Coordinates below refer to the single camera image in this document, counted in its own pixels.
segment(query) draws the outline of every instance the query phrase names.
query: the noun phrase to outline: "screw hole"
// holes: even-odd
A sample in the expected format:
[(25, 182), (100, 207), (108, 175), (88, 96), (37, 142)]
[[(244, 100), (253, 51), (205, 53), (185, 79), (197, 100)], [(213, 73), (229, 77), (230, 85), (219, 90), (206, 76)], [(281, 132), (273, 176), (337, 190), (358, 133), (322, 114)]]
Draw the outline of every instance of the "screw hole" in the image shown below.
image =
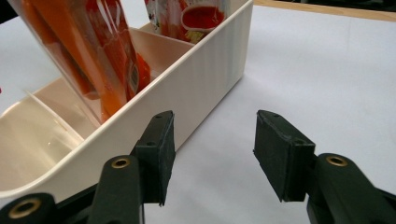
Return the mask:
[(26, 199), (15, 205), (8, 216), (10, 218), (27, 217), (40, 207), (41, 201), (37, 198)]
[(326, 158), (327, 162), (335, 166), (347, 166), (347, 161), (344, 158), (337, 156), (329, 156)]
[(121, 169), (121, 168), (124, 168), (125, 166), (128, 166), (130, 163), (131, 163), (131, 162), (129, 161), (129, 159), (127, 159), (127, 158), (121, 158), (121, 159), (118, 159), (118, 160), (113, 161), (113, 162), (111, 163), (111, 166), (112, 166), (113, 168), (116, 168), (116, 169)]

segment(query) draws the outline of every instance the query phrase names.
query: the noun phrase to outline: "snack package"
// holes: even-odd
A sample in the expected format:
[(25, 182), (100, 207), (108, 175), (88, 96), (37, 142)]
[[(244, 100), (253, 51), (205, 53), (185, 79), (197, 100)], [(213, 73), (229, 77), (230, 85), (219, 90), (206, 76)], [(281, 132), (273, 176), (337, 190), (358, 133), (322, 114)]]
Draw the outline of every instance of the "snack package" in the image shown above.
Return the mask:
[(9, 2), (84, 102), (100, 102), (100, 122), (149, 84), (149, 66), (134, 51), (120, 0)]
[(145, 0), (157, 34), (198, 43), (221, 24), (229, 11), (227, 0)]

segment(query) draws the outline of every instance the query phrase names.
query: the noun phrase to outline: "plastic bag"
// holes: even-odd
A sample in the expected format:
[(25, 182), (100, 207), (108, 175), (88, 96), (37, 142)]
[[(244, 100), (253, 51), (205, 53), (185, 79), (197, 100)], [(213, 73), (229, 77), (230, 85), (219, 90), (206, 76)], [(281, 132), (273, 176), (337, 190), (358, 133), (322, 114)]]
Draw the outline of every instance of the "plastic bag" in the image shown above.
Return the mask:
[(99, 101), (100, 122), (149, 84), (148, 66), (134, 51), (120, 0), (9, 2), (84, 102)]

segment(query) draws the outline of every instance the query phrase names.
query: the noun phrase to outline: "white table surface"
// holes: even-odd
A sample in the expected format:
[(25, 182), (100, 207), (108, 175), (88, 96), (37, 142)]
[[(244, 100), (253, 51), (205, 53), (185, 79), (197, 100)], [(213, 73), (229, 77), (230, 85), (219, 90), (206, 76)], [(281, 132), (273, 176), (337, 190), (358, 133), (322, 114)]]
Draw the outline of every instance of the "white table surface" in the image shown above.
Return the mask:
[[(143, 1), (123, 4), (131, 26), (148, 21)], [(20, 19), (0, 25), (0, 113), (59, 75)], [(245, 75), (177, 152), (165, 207), (146, 204), (147, 223), (309, 223), (252, 153), (259, 109), (396, 193), (395, 87), (396, 23), (254, 7)]]

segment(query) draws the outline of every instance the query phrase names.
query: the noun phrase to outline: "white plastic bin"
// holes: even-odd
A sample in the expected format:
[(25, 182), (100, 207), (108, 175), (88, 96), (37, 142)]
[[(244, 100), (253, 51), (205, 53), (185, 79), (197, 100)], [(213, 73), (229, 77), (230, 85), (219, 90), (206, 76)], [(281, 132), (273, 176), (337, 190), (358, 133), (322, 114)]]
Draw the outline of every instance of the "white plastic bin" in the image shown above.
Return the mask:
[[(84, 105), (61, 79), (12, 106), (0, 122), (13, 122), (12, 113), (23, 117), (25, 106), (43, 119), (33, 132), (51, 134), (13, 133), (36, 145), (8, 144), (0, 152), (0, 198), (44, 191), (59, 202), (95, 184), (103, 164), (129, 154), (152, 116), (166, 110), (175, 113), (179, 148), (244, 74), (253, 1), (231, 2), (232, 15), (196, 45), (155, 35), (150, 25), (131, 29), (136, 51), (159, 76), (103, 125), (85, 116)], [(67, 97), (58, 102), (55, 94)], [(29, 122), (20, 122), (21, 130)]]

